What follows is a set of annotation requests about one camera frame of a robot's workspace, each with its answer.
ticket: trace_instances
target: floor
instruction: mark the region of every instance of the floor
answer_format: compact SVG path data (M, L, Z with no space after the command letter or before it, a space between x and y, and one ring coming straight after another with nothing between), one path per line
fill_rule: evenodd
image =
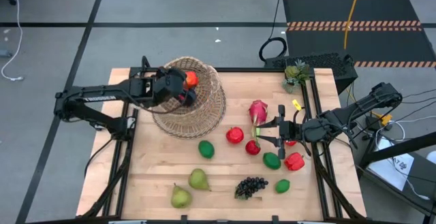
M140 64L146 55L154 66L180 56L194 56L215 67L261 67L258 49L270 33L277 0L102 0L95 22L150 23L143 27L92 28L82 56L77 55L95 0L20 0L21 22L57 22L53 27L24 27L20 54L7 67L22 82L0 79L0 223L17 219L35 166L52 125L54 95L62 91L74 60L79 64L74 85L98 85L108 81L113 67ZM411 0L421 22L436 22L436 0ZM16 8L0 0L0 22L15 22ZM159 22L178 22L160 25ZM203 27L184 22L206 22ZM277 22L285 22L282 4ZM276 28L274 36L284 29ZM425 29L436 45L436 29ZM0 47L15 50L16 27L0 27ZM269 46L273 57L280 46ZM378 82L391 82L403 94L432 89L433 68L357 68L356 98L366 95ZM341 104L346 104L342 93ZM394 118L425 103L401 105ZM433 115L436 106L417 112L410 119ZM434 131L434 120L406 125L407 136ZM392 136L400 136L392 130ZM94 131L86 123L61 123L48 157L27 221L73 218L83 184L83 169L91 152ZM426 155L435 148L421 150ZM356 152L356 160L361 152ZM421 223L423 215L398 201L365 178L360 181L369 217L380 221Z

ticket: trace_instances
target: green fruit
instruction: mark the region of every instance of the green fruit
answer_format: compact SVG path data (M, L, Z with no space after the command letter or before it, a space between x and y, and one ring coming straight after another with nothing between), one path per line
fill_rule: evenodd
M192 202L192 195L184 190L183 188L177 186L174 183L174 188L172 189L171 205L174 208L186 208Z
M286 179L281 179L275 184L275 191L277 193L285 193L289 190L290 182Z
M274 153L264 153L264 164L273 170L278 170L281 166L280 159Z
M209 183L207 182L207 175L201 169L195 169L192 171L188 183L193 189L210 190Z
M198 150L200 151L200 154L207 159L212 159L215 154L215 149L213 148L212 143L206 140L202 140L198 144Z

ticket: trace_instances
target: white paper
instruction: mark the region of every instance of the white paper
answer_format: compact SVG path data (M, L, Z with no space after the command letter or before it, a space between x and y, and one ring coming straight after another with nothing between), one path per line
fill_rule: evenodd
M391 146L391 143L386 139L382 138L379 141L378 150L385 149ZM414 158L409 154L403 154L394 157L392 159L384 159L371 163L368 166L368 170L377 174L380 178L384 179L386 182L396 187L398 190L402 191L406 183L407 176L409 175L411 165L414 162Z

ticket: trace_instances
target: wooden tabletop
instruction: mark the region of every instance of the wooden tabletop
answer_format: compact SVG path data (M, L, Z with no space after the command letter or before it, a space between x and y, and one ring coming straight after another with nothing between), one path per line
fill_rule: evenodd
M113 69L109 84L117 84L127 79L129 69ZM340 107L331 69L315 70L318 92L323 110ZM151 114L140 110L134 149L131 158L129 178L125 194L123 219L174 219L182 214L188 219L215 220L271 220L278 215L281 221L322 220L320 197L313 161L305 153L302 145L286 146L286 155L299 152L305 155L301 170L288 171L283 165L279 170L270 170L262 163L265 152L277 153L277 149L267 141L260 140L262 150L257 156L245 152L245 144L251 139L251 121L247 110L251 102L261 99L268 104L268 121L277 113L277 106L286 107L286 119L291 120L296 99L302 106L300 89L293 94L281 88L281 73L219 73L226 96L227 108L221 124L210 134L196 140L180 140L165 134L153 122ZM312 97L310 85L309 98ZM102 112L113 117L121 115L121 101L107 101ZM315 106L311 99L313 115ZM301 112L297 121L302 122ZM245 132L245 139L237 145L230 145L225 133L230 127L238 126ZM278 136L278 129L263 129L262 135ZM93 152L102 146L110 135L107 131L97 132ZM209 140L215 147L215 156L204 159L198 153L198 142ZM86 212L108 184L108 176L114 154L112 143L90 164L77 214ZM346 145L334 141L330 145L337 184L343 194L362 215L366 215L360 186L357 179L352 152ZM212 191L197 191L189 187L187 178L195 168L202 168L208 175ZM234 199L234 188L248 176L264 177L270 184L255 193L248 201ZM278 195L274 184L286 178L291 182L290 190ZM170 198L174 183L193 195L189 208L171 207ZM330 215L334 216L330 189L326 185ZM114 213L118 190L114 191L110 213Z

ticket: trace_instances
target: pear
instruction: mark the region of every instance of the pear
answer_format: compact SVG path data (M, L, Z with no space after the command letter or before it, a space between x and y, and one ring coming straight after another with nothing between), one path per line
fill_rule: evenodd
M171 205L174 208L186 208L192 202L192 195L174 183L172 189Z
M202 169L193 170L189 176L188 183L193 189L210 190L207 175Z

